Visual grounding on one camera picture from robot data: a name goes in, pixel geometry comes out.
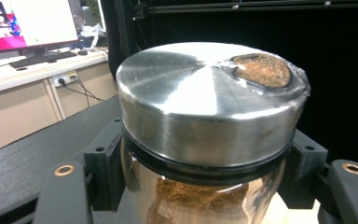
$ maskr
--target metal lid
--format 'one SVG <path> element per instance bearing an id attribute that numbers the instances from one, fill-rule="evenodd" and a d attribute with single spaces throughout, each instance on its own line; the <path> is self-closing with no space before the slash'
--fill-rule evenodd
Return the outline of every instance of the metal lid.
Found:
<path id="1" fill-rule="evenodd" d="M 146 49 L 118 68 L 117 84 L 124 128 L 138 144 L 203 167 L 281 153 L 310 94 L 304 71 L 285 59 L 220 43 Z"/>

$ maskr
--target mouse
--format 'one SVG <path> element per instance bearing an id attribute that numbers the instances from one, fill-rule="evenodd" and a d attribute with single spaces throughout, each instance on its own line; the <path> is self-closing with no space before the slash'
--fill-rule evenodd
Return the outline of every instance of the mouse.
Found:
<path id="1" fill-rule="evenodd" d="M 84 56 L 84 55 L 88 55 L 89 53 L 86 50 L 80 50 L 77 52 L 77 54 Z"/>

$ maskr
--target white desk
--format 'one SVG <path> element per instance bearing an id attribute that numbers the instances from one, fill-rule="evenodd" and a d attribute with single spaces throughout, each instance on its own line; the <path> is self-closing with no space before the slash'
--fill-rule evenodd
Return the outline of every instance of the white desk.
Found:
<path id="1" fill-rule="evenodd" d="M 18 59 L 3 60 L 0 64 Z M 31 65 L 22 71 L 0 66 L 0 147 L 99 103 L 64 87 L 56 88 L 52 77 L 68 72 L 76 72 L 87 90 L 98 98 L 108 99 L 117 94 L 106 54 L 101 51 Z M 77 82 L 67 86 L 84 92 Z"/>

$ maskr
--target monitor screen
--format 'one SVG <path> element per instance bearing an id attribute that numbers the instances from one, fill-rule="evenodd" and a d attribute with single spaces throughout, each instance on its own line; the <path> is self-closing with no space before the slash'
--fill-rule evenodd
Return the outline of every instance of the monitor screen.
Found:
<path id="1" fill-rule="evenodd" d="M 0 52 L 77 40 L 68 0 L 0 1 Z"/>

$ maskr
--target power outlet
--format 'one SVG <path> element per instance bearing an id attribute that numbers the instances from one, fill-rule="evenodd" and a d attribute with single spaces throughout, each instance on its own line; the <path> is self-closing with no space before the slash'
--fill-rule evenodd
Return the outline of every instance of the power outlet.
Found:
<path id="1" fill-rule="evenodd" d="M 65 81 L 65 84 L 68 84 L 76 81 L 76 77 L 77 77 L 76 71 L 70 71 L 63 74 L 59 74 L 53 77 L 54 85 L 56 87 L 62 86 L 62 84 L 58 81 L 60 78 L 62 78 Z"/>

